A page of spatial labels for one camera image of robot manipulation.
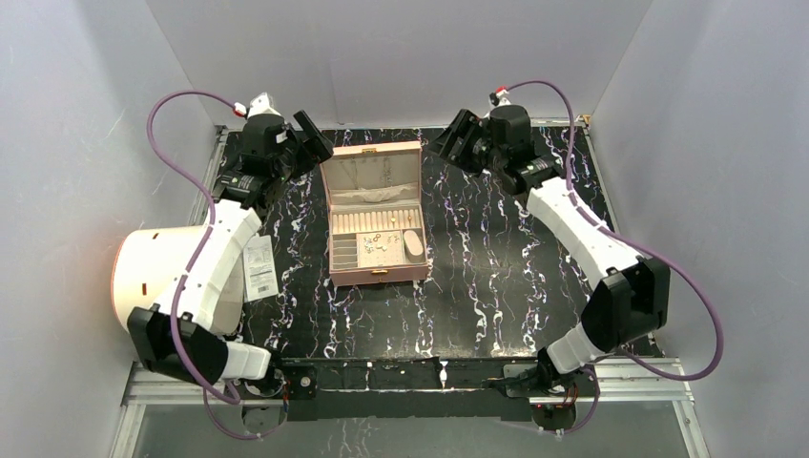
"white backdrop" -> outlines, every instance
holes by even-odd
[[[714,457],[807,456],[807,17],[803,0],[655,0],[592,119],[621,229],[680,261],[724,323],[725,358],[691,383]],[[714,330],[672,289],[658,335],[692,373]]]
[[[158,98],[191,85],[149,8],[6,2],[0,13],[0,456],[108,456],[135,348],[110,276],[130,232],[182,225],[197,190],[152,153]],[[196,176],[214,126],[166,105],[165,151]]]
[[[591,113],[651,0],[147,2],[197,89],[245,103],[267,91],[319,127],[402,127],[482,115],[498,86],[536,78]],[[549,90],[518,97],[532,116],[565,116]]]

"white cylindrical container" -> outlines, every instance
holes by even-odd
[[[124,329],[133,308],[150,308],[157,296],[184,270],[204,230],[205,226],[140,230],[132,232],[121,243],[113,266],[111,292],[115,315]],[[244,294],[241,259],[233,270],[222,289],[214,323],[209,329],[215,334],[233,332],[239,324]],[[170,308],[160,312],[168,314]]]

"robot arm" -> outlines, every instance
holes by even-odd
[[[333,154],[333,145],[305,112],[294,115],[303,130],[301,134],[273,109],[267,94],[256,97],[249,108],[240,104],[234,108],[234,113],[247,118],[243,129],[244,151],[222,167],[212,193],[217,220],[204,250],[190,272],[179,269],[151,303],[131,307],[127,317],[121,317],[139,360],[149,370],[190,383],[197,383],[197,379],[179,358],[170,329],[172,303],[183,274],[188,279],[177,300],[179,339],[198,371],[197,376],[201,375],[211,385],[231,379],[275,383],[274,375],[267,374],[271,364],[268,350],[217,337],[237,326],[241,296],[235,306],[218,302],[247,242],[260,229],[261,219],[286,183],[310,172]],[[138,268],[150,267],[119,263],[115,270]]]
[[[584,270],[593,293],[581,322],[539,351],[535,369],[506,381],[548,390],[566,385],[574,372],[619,345],[662,327],[671,273],[661,261],[610,239],[577,213],[569,199],[575,191],[567,189],[561,162],[536,154],[528,112],[508,102],[506,94],[492,94],[495,108],[482,118],[461,110],[426,149],[467,173],[490,171],[506,192],[549,227]],[[589,208],[583,210],[599,225],[606,224]]]

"cable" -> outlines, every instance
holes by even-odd
[[[593,413],[595,413],[595,408],[598,406],[598,399],[601,398],[601,386],[598,384],[598,377],[595,376],[595,372],[586,367],[582,369],[582,372],[592,379],[593,386],[595,387],[595,396],[592,397],[592,406],[590,406],[590,410],[587,411],[587,415],[585,415],[581,422],[577,425],[573,425],[570,429],[562,429],[563,434],[570,434],[584,427],[584,425],[590,421],[590,418],[592,418]]]
[[[591,369],[587,367],[583,367],[581,370],[583,373],[587,374],[587,376],[592,380],[593,386],[595,388],[595,395],[592,397],[592,406],[590,406],[590,410],[588,410],[587,415],[585,415],[585,417],[582,419],[581,422],[579,422],[577,425],[573,425],[572,427],[570,427],[570,429],[557,429],[557,430],[539,429],[539,432],[549,432],[551,434],[557,434],[561,436],[564,434],[570,434],[572,432],[578,431],[590,421],[593,413],[595,413],[595,408],[598,406],[598,400],[601,399],[601,386],[598,384],[598,378],[595,376],[595,372],[593,372]],[[524,425],[515,425],[514,423],[510,422],[498,422],[498,423],[500,425],[505,425],[507,427],[515,427],[517,429],[525,429],[532,432],[537,431],[537,429],[533,427],[526,427]]]
[[[177,310],[179,309],[179,298],[182,294],[182,291],[185,289],[185,282],[188,280],[188,273],[191,272],[191,269],[194,268],[194,264],[197,262],[197,258],[199,258],[199,254],[202,253],[202,248],[205,247],[205,243],[207,243],[208,239],[211,237],[211,233],[214,231],[214,223],[217,220],[217,207],[214,205],[214,198],[211,196],[211,193],[208,191],[208,188],[202,184],[201,181],[196,179],[193,175],[186,172],[182,167],[174,163],[165,153],[160,150],[160,147],[157,146],[157,141],[155,140],[155,132],[154,132],[154,124],[155,124],[155,116],[160,108],[166,104],[169,100],[179,97],[181,95],[204,95],[206,97],[214,98],[230,108],[234,108],[235,104],[222,96],[209,93],[207,91],[196,91],[196,90],[187,90],[187,91],[177,91],[175,93],[168,94],[163,98],[159,99],[152,110],[149,112],[149,117],[146,119],[146,136],[149,138],[149,144],[152,146],[152,150],[155,151],[157,157],[160,158],[166,165],[169,166],[170,169],[174,170],[185,179],[191,181],[191,183],[199,189],[202,193],[202,196],[205,197],[205,201],[208,204],[208,227],[205,228],[205,234],[202,235],[202,239],[199,241],[197,248],[194,250],[194,253],[191,255],[191,258],[188,260],[188,263],[185,266],[185,274],[181,275],[179,278],[179,282],[177,283],[177,288],[174,294],[174,298],[172,299],[172,309],[169,318],[169,323],[171,324],[171,334],[172,334],[172,342],[175,345],[175,349],[177,352],[177,356],[179,356],[182,364],[188,370],[194,380],[203,388],[204,390],[210,391],[211,394],[216,396],[222,402],[230,404],[230,405],[237,405],[241,398],[239,394],[233,390],[234,397],[230,398],[226,396],[221,391],[214,388],[213,385],[208,383],[207,380],[202,376],[202,374],[197,370],[194,366],[194,363],[191,361],[191,358],[188,356],[188,353],[185,351],[185,346],[182,344],[182,341],[179,338],[179,325],[177,324],[178,317],[177,317]]]
[[[705,291],[702,289],[699,283],[697,283],[697,281],[694,278],[688,275],[688,273],[676,262],[654,251],[652,248],[648,248],[646,246],[641,245],[640,243],[636,243],[630,239],[627,239],[626,237],[623,237],[620,234],[614,233],[613,231],[608,229],[606,225],[599,226],[598,221],[593,219],[584,210],[584,208],[579,204],[578,200],[576,199],[576,193],[573,190],[573,147],[576,134],[576,126],[575,126],[575,117],[573,117],[573,108],[570,106],[570,101],[565,96],[565,94],[562,93],[562,90],[559,89],[556,85],[548,81],[542,80],[531,80],[531,81],[524,81],[522,83],[517,83],[509,87],[508,91],[510,92],[514,89],[526,86],[528,84],[541,84],[544,86],[548,86],[549,88],[556,91],[556,93],[559,94],[559,96],[562,98],[562,101],[565,102],[565,108],[568,110],[568,118],[570,119],[570,134],[568,135],[568,155],[565,157],[565,183],[569,191],[568,197],[570,199],[570,203],[572,203],[573,206],[576,208],[578,214],[581,215],[582,218],[584,218],[587,222],[589,222],[593,226],[597,226],[598,231],[600,231],[607,237],[621,241],[637,251],[645,253],[653,258],[658,258],[663,263],[668,265],[672,270],[674,270],[677,274],[679,274],[679,276],[682,277],[682,279],[685,282],[687,282],[689,286],[691,286],[691,288],[694,290],[694,292],[702,301],[702,303],[705,304],[705,309],[708,311],[708,315],[711,316],[711,322],[714,324],[714,331],[716,333],[716,350],[714,351],[714,357],[711,359],[711,362],[704,369],[700,370],[699,372],[696,372],[695,374],[688,374],[688,375],[670,374],[646,363],[645,361],[641,360],[640,358],[633,355],[624,348],[618,348],[617,351],[622,355],[626,356],[627,358],[633,360],[634,362],[640,364],[653,374],[658,375],[660,377],[665,377],[667,379],[676,380],[679,382],[691,382],[706,377],[708,374],[713,372],[714,369],[716,369],[716,367],[719,365],[719,361],[721,361],[722,354],[725,351],[725,335],[722,329],[722,323],[719,320],[718,313],[716,312],[713,303],[711,302],[710,299],[708,299],[708,295],[705,293]]]
[[[573,400],[570,401],[570,405],[576,404],[576,401],[579,399],[579,385],[573,384]]]
[[[286,421],[284,420],[283,423],[280,423],[278,425],[275,425],[274,427],[271,427],[266,432],[257,432],[256,434],[250,434],[250,435],[239,434],[237,432],[231,431],[225,425],[223,425],[222,423],[219,422],[219,420],[217,419],[217,416],[214,415],[214,411],[211,409],[211,405],[208,403],[208,391],[205,388],[202,389],[202,402],[205,404],[205,413],[208,414],[208,418],[211,419],[211,422],[214,424],[214,426],[217,427],[217,429],[220,432],[224,433],[225,435],[227,435],[229,437],[232,437],[233,439],[239,439],[240,441],[255,441],[257,439],[261,439],[264,436],[268,436],[268,435],[272,434],[279,427],[282,427],[283,425],[286,425]]]

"metal frame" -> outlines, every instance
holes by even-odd
[[[533,119],[532,126],[561,125],[557,119]],[[587,124],[576,122],[576,126],[583,127],[595,171],[600,176],[598,163],[595,160],[594,149],[590,139]],[[217,142],[211,161],[205,173],[204,181],[209,187],[213,185],[216,170],[224,153],[227,135],[240,129],[218,128]],[[610,213],[616,231],[617,223],[614,221],[614,211],[604,191],[608,212]],[[207,210],[202,196],[197,197],[190,218],[192,224],[201,224]],[[646,358],[647,363],[657,368],[684,374],[682,364],[678,358]],[[680,432],[686,449],[691,458],[708,458],[709,452],[702,436],[694,410],[694,396],[688,383],[676,382],[655,376],[643,367],[625,358],[609,358],[595,365],[596,376],[601,387],[599,402],[672,402]],[[582,397],[579,402],[592,403],[592,397]],[[529,402],[534,405],[558,404],[558,398],[533,397]],[[224,404],[217,399],[210,399],[212,405]],[[274,399],[246,400],[245,406],[281,406],[282,401]],[[135,453],[137,438],[144,420],[147,406],[154,405],[191,405],[202,406],[202,388],[172,379],[146,370],[141,364],[133,365],[130,379],[124,391],[121,402],[121,417],[115,435],[111,458],[130,458]]]

